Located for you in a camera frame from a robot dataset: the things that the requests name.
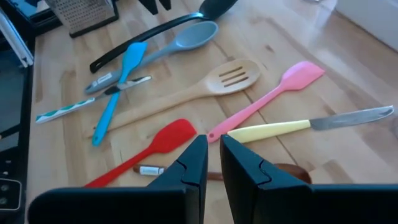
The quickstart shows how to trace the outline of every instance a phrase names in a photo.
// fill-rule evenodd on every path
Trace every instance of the green striped handle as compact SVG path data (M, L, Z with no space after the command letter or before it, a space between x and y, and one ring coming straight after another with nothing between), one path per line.
M83 100L83 101L81 101L79 103L63 107L63 108L61 108L59 110L54 110L54 111L50 111L50 112L47 112L47 113L44 113L44 114L37 115L36 116L36 123L37 124L41 124L41 123L44 123L44 122L47 122L47 121L51 121L51 120L53 120L55 118L61 117L61 116L65 115L65 114L68 114L68 113L70 113L72 111L75 111L75 110L80 109L80 108L82 108L84 106L87 106L88 104L90 104L90 103L92 103L94 101L95 101L95 98L92 97L92 98L90 98L88 100Z

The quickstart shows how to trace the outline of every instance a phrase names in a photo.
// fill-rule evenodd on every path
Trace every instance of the blue spatula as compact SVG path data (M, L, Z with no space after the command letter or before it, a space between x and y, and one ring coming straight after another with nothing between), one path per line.
M126 53L124 53L123 56L121 72L122 75L120 77L119 83L124 83L127 76L129 76L131 70L133 70L140 64L141 59L145 54L146 48L146 43L133 43L127 48ZM115 93L114 95L112 95L111 99L108 102L108 105L104 110L104 113L99 119L93 136L94 146L99 146L104 139L106 130L108 129L108 126L112 120L113 111L116 107L116 104L118 103L119 96L120 93Z

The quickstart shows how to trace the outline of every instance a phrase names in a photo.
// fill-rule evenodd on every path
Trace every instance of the white handle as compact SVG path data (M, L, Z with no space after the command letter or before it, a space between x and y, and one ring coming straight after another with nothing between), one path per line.
M44 114L37 115L36 116L36 123L37 124L41 124L41 123L44 123L44 122L47 122L47 121L51 121L51 120L53 120L55 118L61 117L61 116L65 115L65 114L71 113L72 111L75 111L75 110L80 109L80 108L82 108L84 106L87 106L88 104L90 104L90 103L92 103L94 101L95 101L95 98L92 97L92 98L90 98L88 100L81 101L81 102L76 103L74 105L69 105L69 106L63 107L63 108L61 108L59 110L54 110L54 111L50 111L50 112L47 112L47 113L44 113Z
M287 134L311 127L309 120L291 121L275 124L263 124L228 131L228 134L240 143L256 141Z

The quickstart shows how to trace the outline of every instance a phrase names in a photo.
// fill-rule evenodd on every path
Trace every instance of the silicone spatula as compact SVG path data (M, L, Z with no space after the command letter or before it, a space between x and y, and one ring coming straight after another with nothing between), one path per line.
M146 48L146 43L133 43L129 46L123 56L121 72L122 75L119 79L119 84L124 83L127 79L127 76L129 76L131 70L140 64L145 54ZM94 146L99 146L104 139L106 130L108 129L108 126L112 120L113 111L118 103L119 96L120 93L115 93L114 95L112 95L111 99L108 102L108 105L106 105L106 108L98 121L97 127L93 135Z
M161 129L151 144L142 152L118 165L113 170L98 177L85 187L105 187L125 171L131 169L141 160L154 153L168 153L178 148L196 135L195 128L186 119L178 119Z
M300 62L288 69L282 76L279 85L271 92L221 122L207 134L209 143L217 141L222 134L226 134L245 119L261 109L279 94L288 90L301 90L324 74L324 70L311 62Z

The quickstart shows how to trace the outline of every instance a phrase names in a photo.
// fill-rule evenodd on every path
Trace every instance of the yellow knife handle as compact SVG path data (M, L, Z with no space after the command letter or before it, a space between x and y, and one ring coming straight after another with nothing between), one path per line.
M228 131L228 134L240 143L245 143L291 133L309 127L311 127L310 120L301 120L239 128Z

